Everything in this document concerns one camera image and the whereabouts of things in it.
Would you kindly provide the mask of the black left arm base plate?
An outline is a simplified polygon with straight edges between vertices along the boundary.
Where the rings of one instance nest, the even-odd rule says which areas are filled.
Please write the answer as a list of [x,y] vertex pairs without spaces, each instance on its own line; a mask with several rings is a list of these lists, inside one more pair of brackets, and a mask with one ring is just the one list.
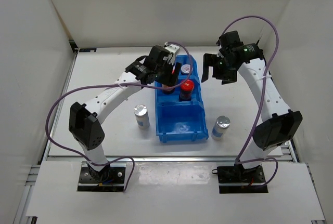
[[109,165],[101,171],[94,171],[82,164],[78,178],[79,192],[123,192],[125,188],[126,164]]

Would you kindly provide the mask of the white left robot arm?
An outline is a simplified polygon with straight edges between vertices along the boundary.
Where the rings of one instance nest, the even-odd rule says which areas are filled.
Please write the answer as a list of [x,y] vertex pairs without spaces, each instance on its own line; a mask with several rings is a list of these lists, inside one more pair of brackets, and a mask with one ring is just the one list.
[[102,148],[105,138],[102,124],[109,114],[129,96],[157,81],[175,86],[181,64],[175,59],[141,56],[125,68],[114,86],[108,86],[93,99],[70,108],[69,132],[87,157],[88,171],[97,182],[110,179],[111,168]]

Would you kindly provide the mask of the red-lid sauce jar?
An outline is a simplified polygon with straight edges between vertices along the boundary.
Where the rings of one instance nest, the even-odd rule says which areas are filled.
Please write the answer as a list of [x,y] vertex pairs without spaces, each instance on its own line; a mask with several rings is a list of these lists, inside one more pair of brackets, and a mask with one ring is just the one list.
[[166,95],[172,94],[175,91],[171,86],[162,84],[162,92]]
[[186,80],[180,86],[180,95],[179,95],[180,101],[190,101],[194,88],[195,88],[195,83],[192,80]]

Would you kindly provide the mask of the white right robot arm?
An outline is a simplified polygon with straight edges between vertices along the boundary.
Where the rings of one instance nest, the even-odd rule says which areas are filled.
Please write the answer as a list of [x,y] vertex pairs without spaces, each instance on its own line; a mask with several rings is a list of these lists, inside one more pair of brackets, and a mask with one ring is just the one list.
[[246,182],[273,150],[293,138],[303,117],[281,97],[257,44],[231,44],[217,54],[204,54],[202,82],[208,79],[209,68],[222,84],[234,83],[241,75],[258,105],[249,137],[234,165],[235,179]]

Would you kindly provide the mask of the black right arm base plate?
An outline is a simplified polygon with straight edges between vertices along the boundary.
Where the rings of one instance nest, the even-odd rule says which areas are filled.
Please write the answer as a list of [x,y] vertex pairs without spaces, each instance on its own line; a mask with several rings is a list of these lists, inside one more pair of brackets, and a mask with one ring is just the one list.
[[217,176],[219,194],[268,193],[265,174],[261,165],[244,169],[241,165],[218,166],[212,170]]

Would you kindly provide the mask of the silver-lid spice bottle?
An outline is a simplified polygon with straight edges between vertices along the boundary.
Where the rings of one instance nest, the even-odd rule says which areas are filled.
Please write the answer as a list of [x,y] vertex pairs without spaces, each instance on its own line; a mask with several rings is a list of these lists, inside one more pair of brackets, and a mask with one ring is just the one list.
[[139,128],[147,129],[150,126],[148,109],[143,104],[134,107],[134,114]]
[[212,128],[211,137],[216,141],[222,140],[224,134],[229,129],[229,127],[230,119],[225,115],[219,116],[215,120],[214,126]]

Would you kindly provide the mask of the grey-lid dark jar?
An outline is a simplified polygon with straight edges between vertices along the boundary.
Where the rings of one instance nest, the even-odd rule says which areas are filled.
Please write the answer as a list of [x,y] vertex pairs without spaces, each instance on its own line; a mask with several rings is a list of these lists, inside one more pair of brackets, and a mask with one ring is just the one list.
[[182,75],[191,75],[193,72],[193,68],[190,64],[184,64],[181,66],[181,74]]

